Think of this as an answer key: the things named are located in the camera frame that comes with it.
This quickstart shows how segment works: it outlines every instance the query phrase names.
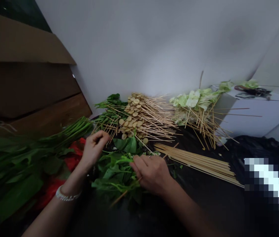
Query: bamboo skewer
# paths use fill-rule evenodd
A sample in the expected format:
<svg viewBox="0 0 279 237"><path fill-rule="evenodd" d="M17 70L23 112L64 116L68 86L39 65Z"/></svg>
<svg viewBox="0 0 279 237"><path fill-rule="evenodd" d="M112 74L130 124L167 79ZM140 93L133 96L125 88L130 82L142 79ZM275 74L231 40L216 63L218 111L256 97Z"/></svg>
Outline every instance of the bamboo skewer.
<svg viewBox="0 0 279 237"><path fill-rule="evenodd" d="M244 185L240 184L236 180L235 174L230 170L230 166L227 162L190 153L162 144L155 144L155 148L159 152L169 154L170 159L175 160L183 165L189 166L193 169L244 188Z"/></svg>

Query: bracelet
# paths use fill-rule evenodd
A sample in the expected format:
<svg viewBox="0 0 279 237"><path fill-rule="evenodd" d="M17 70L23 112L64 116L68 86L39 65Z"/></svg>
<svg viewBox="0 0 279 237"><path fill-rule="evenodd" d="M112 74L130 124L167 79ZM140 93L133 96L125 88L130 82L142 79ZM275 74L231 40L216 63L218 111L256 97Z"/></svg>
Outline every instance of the bracelet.
<svg viewBox="0 0 279 237"><path fill-rule="evenodd" d="M60 189L61 189L62 185L58 188L58 190L56 191L56 197L62 201L73 201L77 198L79 198L81 192L75 196L65 196L64 194L61 193Z"/></svg>

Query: wrist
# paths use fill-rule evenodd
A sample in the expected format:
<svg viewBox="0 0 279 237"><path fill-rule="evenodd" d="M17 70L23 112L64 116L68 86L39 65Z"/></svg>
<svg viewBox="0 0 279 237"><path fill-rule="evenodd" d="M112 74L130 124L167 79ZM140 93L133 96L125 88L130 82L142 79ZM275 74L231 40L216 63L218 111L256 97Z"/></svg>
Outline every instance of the wrist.
<svg viewBox="0 0 279 237"><path fill-rule="evenodd" d="M161 198L168 199L169 196L171 196L175 192L177 185L178 183L172 177L170 177L164 185L162 193L160 194Z"/></svg>

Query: skin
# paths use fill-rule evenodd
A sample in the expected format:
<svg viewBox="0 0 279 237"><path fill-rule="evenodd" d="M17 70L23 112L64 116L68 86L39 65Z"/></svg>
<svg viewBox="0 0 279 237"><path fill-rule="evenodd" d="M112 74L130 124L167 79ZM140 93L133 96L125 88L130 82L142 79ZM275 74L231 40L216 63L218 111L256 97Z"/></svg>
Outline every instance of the skin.
<svg viewBox="0 0 279 237"><path fill-rule="evenodd" d="M80 193L84 180L98 160L110 136L99 131L86 140L84 152L78 166L61 188L66 196ZM140 185L164 199L193 236L220 236L206 220L202 210L170 176L166 162L159 156L134 156L130 163L140 180ZM62 201L54 197L43 209L23 237L62 236L72 215L74 201Z"/></svg>

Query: right hand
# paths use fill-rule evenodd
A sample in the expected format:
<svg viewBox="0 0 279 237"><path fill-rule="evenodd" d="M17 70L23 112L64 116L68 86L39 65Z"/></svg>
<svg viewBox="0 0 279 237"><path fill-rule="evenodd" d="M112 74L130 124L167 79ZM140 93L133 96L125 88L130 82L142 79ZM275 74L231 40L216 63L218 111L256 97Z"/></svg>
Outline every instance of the right hand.
<svg viewBox="0 0 279 237"><path fill-rule="evenodd" d="M170 176L166 161L160 156L134 156L130 166L135 171L139 184L158 196L165 195L175 180Z"/></svg>

